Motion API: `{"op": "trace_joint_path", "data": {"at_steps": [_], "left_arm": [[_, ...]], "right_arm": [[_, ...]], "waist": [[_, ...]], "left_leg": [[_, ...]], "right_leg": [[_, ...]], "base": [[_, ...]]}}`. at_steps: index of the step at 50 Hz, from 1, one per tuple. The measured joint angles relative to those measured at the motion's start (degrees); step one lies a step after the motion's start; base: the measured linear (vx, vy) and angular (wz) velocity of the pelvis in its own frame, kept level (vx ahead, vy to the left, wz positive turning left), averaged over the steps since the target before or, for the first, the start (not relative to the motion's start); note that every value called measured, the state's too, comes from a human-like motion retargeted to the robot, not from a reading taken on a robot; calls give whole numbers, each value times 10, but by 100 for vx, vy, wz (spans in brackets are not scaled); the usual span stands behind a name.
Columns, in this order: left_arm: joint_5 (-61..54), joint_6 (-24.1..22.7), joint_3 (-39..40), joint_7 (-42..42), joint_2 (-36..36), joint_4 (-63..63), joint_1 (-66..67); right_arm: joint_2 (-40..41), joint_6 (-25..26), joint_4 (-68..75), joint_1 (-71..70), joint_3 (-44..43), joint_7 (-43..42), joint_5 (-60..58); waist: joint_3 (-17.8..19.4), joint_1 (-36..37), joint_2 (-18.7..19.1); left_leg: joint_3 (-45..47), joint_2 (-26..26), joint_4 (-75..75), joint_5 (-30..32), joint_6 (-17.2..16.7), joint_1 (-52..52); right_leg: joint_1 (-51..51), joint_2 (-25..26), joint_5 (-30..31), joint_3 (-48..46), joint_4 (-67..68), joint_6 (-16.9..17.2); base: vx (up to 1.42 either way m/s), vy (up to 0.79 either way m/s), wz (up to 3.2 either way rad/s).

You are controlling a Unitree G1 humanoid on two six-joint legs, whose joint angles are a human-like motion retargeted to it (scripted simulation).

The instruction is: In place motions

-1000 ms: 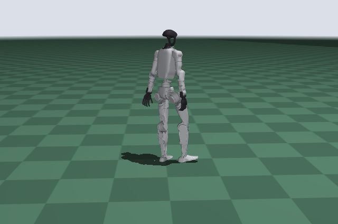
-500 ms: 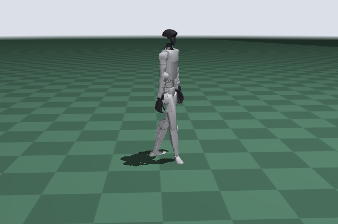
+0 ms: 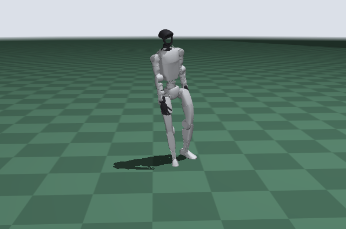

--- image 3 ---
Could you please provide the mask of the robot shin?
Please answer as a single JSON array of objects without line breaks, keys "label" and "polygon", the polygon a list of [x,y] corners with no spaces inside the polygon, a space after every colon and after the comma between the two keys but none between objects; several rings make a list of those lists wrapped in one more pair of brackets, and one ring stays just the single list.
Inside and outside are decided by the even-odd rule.
[{"label": "robot shin", "polygon": [[183,151],[184,152],[187,152],[189,150],[189,145],[190,145],[190,141],[192,138],[193,129],[194,129],[194,124],[192,124],[191,128],[189,128],[189,129],[185,129],[185,128],[182,129]]},{"label": "robot shin", "polygon": [[176,153],[175,153],[175,149],[176,149],[176,144],[175,144],[175,137],[172,134],[172,132],[168,132],[167,133],[167,139],[168,139],[168,145],[169,145],[169,149],[171,151],[171,155],[172,155],[172,160],[175,158],[176,159]]}]

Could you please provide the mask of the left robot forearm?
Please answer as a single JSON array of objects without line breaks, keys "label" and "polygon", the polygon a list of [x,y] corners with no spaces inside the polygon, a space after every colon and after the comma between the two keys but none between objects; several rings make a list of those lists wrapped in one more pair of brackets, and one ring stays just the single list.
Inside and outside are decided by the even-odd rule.
[{"label": "left robot forearm", "polygon": [[188,87],[187,80],[186,80],[186,77],[185,77],[186,76],[185,72],[179,74],[180,81],[181,81],[181,84],[182,84],[182,88],[184,88],[185,85]]}]

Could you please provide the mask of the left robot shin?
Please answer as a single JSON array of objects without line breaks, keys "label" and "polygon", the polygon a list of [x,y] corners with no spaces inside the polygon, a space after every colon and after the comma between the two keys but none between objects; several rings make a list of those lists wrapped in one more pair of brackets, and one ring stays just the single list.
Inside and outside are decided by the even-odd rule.
[{"label": "left robot shin", "polygon": [[185,129],[185,128],[182,129],[183,151],[184,152],[187,152],[189,150],[189,145],[190,145],[190,141],[192,138],[193,129],[194,129],[194,124],[192,124],[191,128],[189,128],[189,129]]}]

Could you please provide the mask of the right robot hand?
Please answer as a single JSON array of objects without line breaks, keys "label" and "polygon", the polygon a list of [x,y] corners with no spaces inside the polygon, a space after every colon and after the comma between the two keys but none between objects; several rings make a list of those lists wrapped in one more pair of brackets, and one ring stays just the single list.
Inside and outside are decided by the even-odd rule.
[{"label": "right robot hand", "polygon": [[162,97],[162,99],[163,99],[163,101],[162,101],[162,102],[159,102],[159,103],[161,103],[161,111],[162,111],[162,114],[163,114],[163,115],[170,115],[171,113],[169,113],[168,109],[169,109],[170,111],[172,111],[172,109],[170,109],[170,108],[167,106],[167,104],[165,103],[166,100],[165,100],[165,97],[164,97],[164,96]]}]

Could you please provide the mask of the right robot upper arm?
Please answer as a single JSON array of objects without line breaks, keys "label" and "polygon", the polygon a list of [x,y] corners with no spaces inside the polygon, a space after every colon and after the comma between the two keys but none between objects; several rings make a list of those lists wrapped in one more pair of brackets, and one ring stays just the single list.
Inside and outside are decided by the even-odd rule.
[{"label": "right robot upper arm", "polygon": [[161,54],[156,53],[150,57],[150,61],[152,63],[152,69],[154,72],[154,75],[157,76],[158,82],[163,81],[163,76],[160,74],[160,67],[159,67],[159,61],[161,60]]}]

